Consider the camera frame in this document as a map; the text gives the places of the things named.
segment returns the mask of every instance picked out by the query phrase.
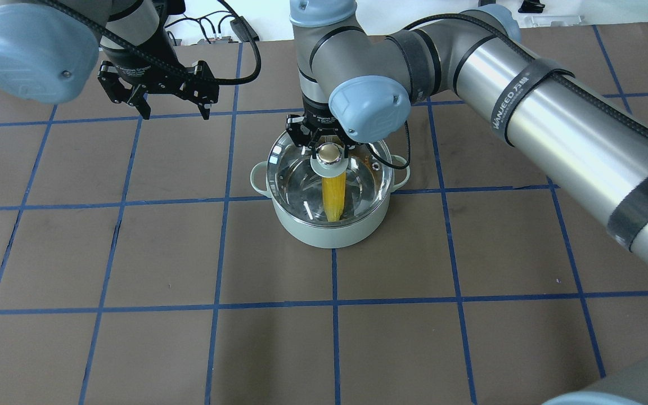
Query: silver metal tube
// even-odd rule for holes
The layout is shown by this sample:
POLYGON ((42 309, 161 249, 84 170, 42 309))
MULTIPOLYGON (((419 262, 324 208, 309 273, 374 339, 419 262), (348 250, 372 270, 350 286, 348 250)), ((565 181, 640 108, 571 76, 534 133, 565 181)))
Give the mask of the silver metal tube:
MULTIPOLYGON (((499 95, 526 65, 506 44, 493 39, 466 60, 458 95, 489 119, 499 95)), ((648 140, 551 79, 519 103, 507 135, 602 225, 648 177, 648 140)), ((648 225, 632 250, 648 263, 648 225)))

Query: blue joint cap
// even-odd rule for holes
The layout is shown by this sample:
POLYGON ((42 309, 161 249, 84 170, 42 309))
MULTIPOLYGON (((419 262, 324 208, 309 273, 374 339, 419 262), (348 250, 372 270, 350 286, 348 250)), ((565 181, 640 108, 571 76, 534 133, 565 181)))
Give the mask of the blue joint cap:
POLYGON ((409 117, 406 89, 384 76, 360 76, 337 85, 329 109, 349 138, 372 143, 398 130, 409 117))
POLYGON ((506 34, 509 36, 509 38, 514 39, 514 41, 517 41, 518 43, 521 42, 521 30, 519 29, 519 23, 514 20, 514 17, 511 15, 509 8, 506 8, 501 4, 487 4, 486 6, 471 8, 471 10, 484 11, 488 15, 493 16, 497 19, 497 21, 499 21, 502 26, 504 26, 506 34))
POLYGON ((54 8, 0 6, 0 89, 22 99, 57 104, 82 92, 97 62, 97 38, 54 8))
POLYGON ((355 0, 290 0, 289 6, 291 23, 304 28, 340 23, 357 12, 355 0))

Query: corn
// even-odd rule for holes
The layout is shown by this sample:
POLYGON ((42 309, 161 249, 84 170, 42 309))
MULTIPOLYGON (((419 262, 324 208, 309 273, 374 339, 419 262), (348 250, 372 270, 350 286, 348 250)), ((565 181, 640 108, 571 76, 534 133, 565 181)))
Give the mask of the corn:
POLYGON ((347 189, 347 173, 337 177, 322 177, 322 200, 324 213, 329 222, 339 221, 344 212, 344 192, 347 189))

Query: tiled surface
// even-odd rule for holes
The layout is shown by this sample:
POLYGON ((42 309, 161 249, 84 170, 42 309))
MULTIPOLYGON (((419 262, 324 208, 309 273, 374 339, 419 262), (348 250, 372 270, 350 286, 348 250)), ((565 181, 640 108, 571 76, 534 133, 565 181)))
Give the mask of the tiled surface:
POLYGON ((0 316, 0 403, 76 403, 96 317, 0 316))
MULTIPOLYGON (((524 34, 648 123, 648 25, 524 34)), ((296 241, 249 185, 302 106, 293 44, 262 55, 208 121, 0 92, 0 403, 541 403, 648 354, 648 269, 451 92, 370 238, 296 241)))

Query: gray strap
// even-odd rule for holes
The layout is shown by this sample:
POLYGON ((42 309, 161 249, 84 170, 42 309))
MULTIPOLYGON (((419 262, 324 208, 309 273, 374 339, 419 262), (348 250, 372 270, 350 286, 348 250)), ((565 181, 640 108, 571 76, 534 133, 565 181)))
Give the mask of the gray strap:
POLYGON ((620 245, 632 251, 632 243, 648 224, 648 177, 617 205, 606 230, 620 245))
POLYGON ((494 133, 502 141, 513 146, 506 136, 506 128, 509 126, 509 120, 511 120, 516 106, 519 105, 537 84, 555 73, 574 77, 572 72, 564 69, 552 59, 546 59, 544 57, 534 59, 517 77, 514 77, 514 80, 507 85, 504 92, 499 95, 499 100, 494 104, 494 110, 492 111, 491 124, 494 133))

